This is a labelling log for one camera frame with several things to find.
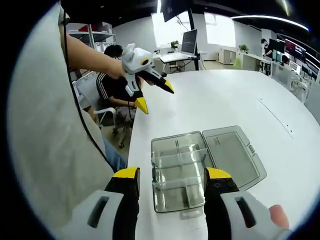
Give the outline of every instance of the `jeans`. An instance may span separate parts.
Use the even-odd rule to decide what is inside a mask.
[[[101,133],[103,143],[104,143],[104,148],[105,148],[105,156],[106,159],[108,160],[109,164],[113,168],[115,172],[121,170],[121,169],[126,169],[128,161],[126,161],[112,146],[107,140],[105,139],[105,136]]]

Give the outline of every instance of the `potted plant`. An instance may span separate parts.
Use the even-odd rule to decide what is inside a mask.
[[[239,49],[241,52],[245,52],[246,54],[249,51],[249,48],[247,47],[247,45],[243,44],[243,45],[239,45]]]
[[[179,44],[178,41],[172,41],[172,42],[171,42],[171,48],[177,49],[177,48],[178,48],[178,44]]]

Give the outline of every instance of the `ceiling light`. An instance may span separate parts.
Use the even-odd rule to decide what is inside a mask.
[[[158,3],[156,5],[156,13],[159,14],[161,11],[161,0],[158,0]]]
[[[305,52],[306,54],[308,54],[310,57],[312,57],[314,60],[316,60],[318,63],[320,63],[320,61],[318,59],[316,59],[314,56],[312,56],[310,53]]]
[[[306,26],[303,26],[297,22],[288,20],[288,19],[284,19],[281,17],[277,17],[277,16],[264,16],[264,15],[246,15],[246,16],[233,16],[230,17],[231,19],[249,19],[249,18],[256,18],[256,19],[273,19],[273,20],[278,20],[278,21],[282,21],[282,22],[286,22],[288,24],[292,24],[292,25],[296,25],[300,28],[303,28],[305,30],[307,30],[309,32],[309,29]]]
[[[319,69],[320,70],[320,68],[317,66],[317,65],[315,65],[312,61],[310,61],[309,59],[305,59],[305,60],[307,60],[309,63],[311,63],[313,66],[315,66],[317,69]]]
[[[288,41],[288,42],[290,42],[290,43],[293,43],[293,44],[295,44],[295,45],[297,45],[299,48],[301,48],[301,49],[303,49],[303,50],[306,50],[305,48],[303,48],[302,46],[300,46],[300,45],[298,45],[298,44],[296,44],[295,42],[293,42],[293,41],[290,41],[289,39],[285,39],[286,41]]]

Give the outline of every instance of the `ceiling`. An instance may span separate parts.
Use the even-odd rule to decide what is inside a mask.
[[[320,52],[320,27],[316,2],[314,0],[190,0],[193,13],[204,12],[228,17],[241,15],[267,15],[288,19],[302,24],[310,32],[277,20],[243,18],[235,21],[257,28],[270,29],[275,33],[292,37],[291,40],[311,46]],[[106,22],[113,27],[150,16],[157,12],[157,0],[116,0],[112,7],[108,0],[62,0],[61,4],[74,23],[93,24]]]

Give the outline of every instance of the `window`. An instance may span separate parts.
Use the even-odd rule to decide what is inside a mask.
[[[230,17],[205,12],[204,20],[208,44],[236,47],[235,25]]]
[[[183,25],[180,23],[177,17],[165,22],[162,12],[152,14],[151,17],[157,48],[159,48],[161,45],[169,44],[177,40],[179,44],[181,44],[184,33],[191,30],[187,11],[178,15]]]

